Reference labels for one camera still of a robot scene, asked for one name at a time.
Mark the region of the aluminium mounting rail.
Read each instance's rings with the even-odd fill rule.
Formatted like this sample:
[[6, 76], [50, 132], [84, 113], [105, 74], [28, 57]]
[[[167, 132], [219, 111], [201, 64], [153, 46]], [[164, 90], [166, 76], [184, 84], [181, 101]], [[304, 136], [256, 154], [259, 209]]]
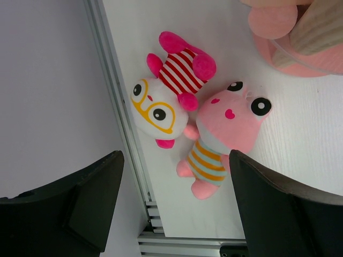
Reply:
[[156, 201], [151, 168], [147, 166], [142, 142], [163, 161], [163, 150], [143, 135], [134, 125], [129, 107], [129, 86], [142, 72], [136, 64], [141, 54], [124, 38], [124, 27], [138, 28], [140, 22], [129, 21], [137, 11], [136, 1], [85, 1], [100, 63], [104, 72], [111, 104], [124, 144], [125, 159], [130, 167], [147, 226], [137, 237], [140, 256], [248, 256], [244, 239], [166, 237]]

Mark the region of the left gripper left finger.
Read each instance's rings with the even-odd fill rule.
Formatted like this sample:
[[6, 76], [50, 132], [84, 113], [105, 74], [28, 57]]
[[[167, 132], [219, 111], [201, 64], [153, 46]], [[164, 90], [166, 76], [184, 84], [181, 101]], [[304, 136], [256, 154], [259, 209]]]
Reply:
[[123, 168], [116, 150], [45, 186], [1, 198], [1, 256], [99, 256]]

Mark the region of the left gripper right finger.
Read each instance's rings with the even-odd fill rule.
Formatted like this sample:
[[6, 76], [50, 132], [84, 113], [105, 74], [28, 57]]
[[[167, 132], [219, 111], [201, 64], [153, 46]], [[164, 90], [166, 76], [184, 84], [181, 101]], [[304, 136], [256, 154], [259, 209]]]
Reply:
[[232, 150], [229, 167], [250, 256], [342, 256], [342, 196]]

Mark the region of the small pink frog plush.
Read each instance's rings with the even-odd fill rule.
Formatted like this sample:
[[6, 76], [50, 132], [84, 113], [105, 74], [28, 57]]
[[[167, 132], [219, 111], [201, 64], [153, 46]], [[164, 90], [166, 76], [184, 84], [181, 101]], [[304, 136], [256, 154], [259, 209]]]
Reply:
[[196, 124], [184, 134], [195, 143], [187, 157], [178, 162], [180, 177], [192, 177], [193, 195], [211, 197], [228, 175], [232, 150], [249, 153], [264, 119], [272, 110], [269, 99], [251, 95], [242, 81], [209, 97], [197, 112]]

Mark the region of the pink three-tier shelf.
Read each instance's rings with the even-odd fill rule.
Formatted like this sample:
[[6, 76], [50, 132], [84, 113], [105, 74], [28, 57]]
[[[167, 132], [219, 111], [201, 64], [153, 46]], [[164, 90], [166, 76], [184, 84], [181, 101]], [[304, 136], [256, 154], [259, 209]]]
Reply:
[[263, 59], [285, 74], [342, 75], [342, 1], [242, 1]]

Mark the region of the left white glasses plush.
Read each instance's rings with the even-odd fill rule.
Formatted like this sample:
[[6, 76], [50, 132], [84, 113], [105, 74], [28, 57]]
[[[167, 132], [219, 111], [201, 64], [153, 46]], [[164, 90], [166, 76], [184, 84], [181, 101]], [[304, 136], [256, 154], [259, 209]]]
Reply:
[[135, 125], [160, 148], [171, 149], [187, 127], [189, 112], [198, 108], [196, 94], [214, 77], [217, 65], [209, 54], [173, 32], [162, 32], [159, 43], [167, 58], [147, 55], [154, 76], [134, 85], [130, 108]]

